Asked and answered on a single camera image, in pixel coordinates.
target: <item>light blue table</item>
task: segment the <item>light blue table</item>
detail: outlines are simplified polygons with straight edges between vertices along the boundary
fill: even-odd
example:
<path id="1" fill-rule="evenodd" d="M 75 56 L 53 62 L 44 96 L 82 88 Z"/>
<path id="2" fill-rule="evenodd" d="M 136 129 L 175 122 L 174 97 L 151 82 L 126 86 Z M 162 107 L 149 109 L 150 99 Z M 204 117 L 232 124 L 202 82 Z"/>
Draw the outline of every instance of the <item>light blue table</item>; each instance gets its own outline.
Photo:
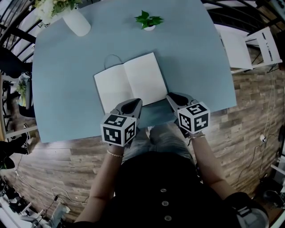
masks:
<path id="1" fill-rule="evenodd" d="M 141 10 L 161 16 L 141 30 Z M 92 29 L 76 36 L 59 20 L 37 36 L 33 99 L 42 142 L 101 135 L 104 115 L 93 75 L 115 54 L 123 62 L 154 52 L 169 92 L 203 101 L 211 111 L 236 105 L 226 53 L 200 0 L 106 0 L 81 9 Z M 107 67 L 118 64 L 108 58 Z M 140 127 L 174 120 L 166 100 L 142 109 Z"/>

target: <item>black and white cube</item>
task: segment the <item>black and white cube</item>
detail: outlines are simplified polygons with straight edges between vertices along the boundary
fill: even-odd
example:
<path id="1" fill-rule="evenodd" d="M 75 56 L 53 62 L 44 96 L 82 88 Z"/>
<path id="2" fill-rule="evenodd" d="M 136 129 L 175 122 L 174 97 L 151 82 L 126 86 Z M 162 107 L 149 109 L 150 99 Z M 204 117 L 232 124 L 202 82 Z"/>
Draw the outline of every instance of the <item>black and white cube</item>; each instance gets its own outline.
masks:
<path id="1" fill-rule="evenodd" d="M 125 146 L 136 135 L 136 118 L 106 113 L 101 122 L 102 140 Z"/>
<path id="2" fill-rule="evenodd" d="M 195 134 L 209 127 L 210 110 L 200 102 L 177 110 L 179 126 Z"/>

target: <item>wooden floor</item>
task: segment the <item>wooden floor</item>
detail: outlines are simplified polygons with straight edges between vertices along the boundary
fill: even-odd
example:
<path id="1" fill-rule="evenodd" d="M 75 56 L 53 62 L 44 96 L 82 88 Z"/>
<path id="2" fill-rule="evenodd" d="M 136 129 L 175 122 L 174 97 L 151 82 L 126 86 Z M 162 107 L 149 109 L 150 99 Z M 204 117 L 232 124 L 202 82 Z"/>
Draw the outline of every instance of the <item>wooden floor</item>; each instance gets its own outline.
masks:
<path id="1" fill-rule="evenodd" d="M 259 178 L 268 171 L 276 157 L 280 146 L 277 137 L 269 136 L 266 149 L 264 146 L 256 148 L 251 166 L 242 173 L 237 182 L 240 172 L 250 164 L 255 147 L 261 144 L 260 135 L 277 135 L 284 123 L 285 74 L 279 70 L 266 73 L 267 70 L 268 68 L 262 68 L 234 75 L 238 105 L 212 113 L 211 128 L 205 132 L 224 168 L 228 182 L 238 191 L 249 195 L 253 194 Z M 105 153 L 106 144 L 101 142 L 100 137 L 54 143 L 39 142 L 30 155 L 22 157 L 18 167 L 22 178 L 15 178 L 14 170 L 2 170 L 0 174 L 5 175 L 20 194 L 40 211 L 47 209 L 52 203 L 51 188 L 55 186 L 65 189 L 74 201 L 85 201 L 95 177 L 93 169 L 98 172 Z M 21 155 L 14 154 L 11 158 L 17 167 Z M 46 194 L 29 187 L 27 182 Z M 66 195 L 61 189 L 54 189 L 54 192 Z M 84 205 L 62 198 L 71 209 L 66 215 L 67 221 L 75 220 Z M 48 211 L 48 216 L 52 214 L 55 206 L 56 204 Z"/>

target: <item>white chair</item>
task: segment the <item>white chair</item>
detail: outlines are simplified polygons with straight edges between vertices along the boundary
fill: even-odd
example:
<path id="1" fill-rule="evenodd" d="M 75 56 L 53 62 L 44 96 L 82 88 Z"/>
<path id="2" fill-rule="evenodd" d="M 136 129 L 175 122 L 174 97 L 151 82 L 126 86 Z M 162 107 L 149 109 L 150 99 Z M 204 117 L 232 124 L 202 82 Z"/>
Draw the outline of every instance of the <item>white chair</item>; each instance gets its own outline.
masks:
<path id="1" fill-rule="evenodd" d="M 217 26 L 216 28 L 220 34 L 231 68 L 238 68 L 237 70 L 233 70 L 232 73 L 238 73 L 266 65 L 273 65 L 274 67 L 277 63 L 282 62 L 269 27 L 249 36 L 237 33 L 234 30 L 225 30 L 218 28 Z M 263 57 L 262 63 L 252 65 L 247 44 L 254 45 L 260 49 Z"/>

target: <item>jeans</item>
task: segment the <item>jeans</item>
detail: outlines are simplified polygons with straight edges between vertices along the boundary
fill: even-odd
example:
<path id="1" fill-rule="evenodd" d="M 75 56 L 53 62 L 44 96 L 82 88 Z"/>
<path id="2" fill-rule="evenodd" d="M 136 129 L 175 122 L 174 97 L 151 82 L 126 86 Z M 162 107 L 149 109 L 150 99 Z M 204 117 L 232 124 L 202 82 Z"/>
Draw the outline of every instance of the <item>jeans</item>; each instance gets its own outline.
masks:
<path id="1" fill-rule="evenodd" d="M 145 129 L 141 129 L 133 139 L 131 147 L 125 150 L 122 162 L 149 151 L 176 153 L 190 159 L 194 164 L 185 142 L 173 132 L 169 124 L 152 128 L 150 138 Z"/>

